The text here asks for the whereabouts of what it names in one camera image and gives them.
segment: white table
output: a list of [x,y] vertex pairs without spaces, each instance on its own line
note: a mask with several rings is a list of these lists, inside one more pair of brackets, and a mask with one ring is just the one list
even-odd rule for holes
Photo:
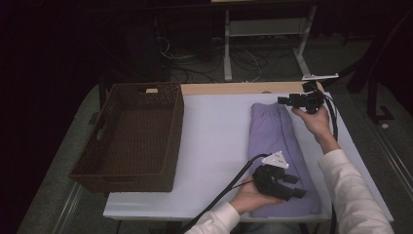
[[[114,219],[185,220],[202,211],[234,178],[247,161],[250,106],[274,103],[287,93],[300,93],[300,82],[183,85],[185,101],[182,140],[171,193],[111,193],[103,215]],[[272,94],[260,94],[263,91]],[[302,120],[290,113],[307,167],[321,199],[321,213],[297,217],[254,218],[243,221],[326,221],[331,200],[318,167],[322,155]],[[364,176],[388,220],[393,220],[338,115],[339,143]],[[235,191],[222,201],[228,201]]]

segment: white long-sleeve shirt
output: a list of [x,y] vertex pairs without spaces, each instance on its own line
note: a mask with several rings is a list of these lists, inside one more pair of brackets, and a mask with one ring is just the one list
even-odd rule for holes
[[[337,213],[339,233],[394,233],[365,180],[343,150],[323,155],[319,167]],[[186,234],[228,234],[239,221],[237,211],[224,203],[205,213]]]

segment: person's right hand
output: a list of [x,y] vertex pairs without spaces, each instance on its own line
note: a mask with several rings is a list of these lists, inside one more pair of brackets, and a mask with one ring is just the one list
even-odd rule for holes
[[315,114],[308,114],[299,108],[292,108],[291,111],[303,119],[307,129],[321,145],[324,154],[340,148],[330,131],[328,111],[323,105]]

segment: folded purple towel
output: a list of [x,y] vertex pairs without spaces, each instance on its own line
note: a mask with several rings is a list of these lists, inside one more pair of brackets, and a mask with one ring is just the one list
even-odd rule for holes
[[[284,105],[274,103],[270,105],[255,103],[251,106],[251,125],[249,130],[248,158],[262,153],[276,153],[281,151],[289,164],[285,172],[298,176],[296,184],[279,183],[290,188],[301,188],[307,191],[302,198],[291,198],[276,206],[265,206],[252,213],[255,217],[268,216],[301,216],[320,213],[319,194],[310,178],[303,153],[294,134],[291,117]],[[256,160],[250,167],[251,174],[262,163]]]

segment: wicker basket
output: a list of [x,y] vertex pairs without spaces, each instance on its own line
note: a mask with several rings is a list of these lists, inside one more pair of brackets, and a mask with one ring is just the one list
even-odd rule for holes
[[171,192],[183,110],[179,84],[114,85],[69,176],[92,192]]

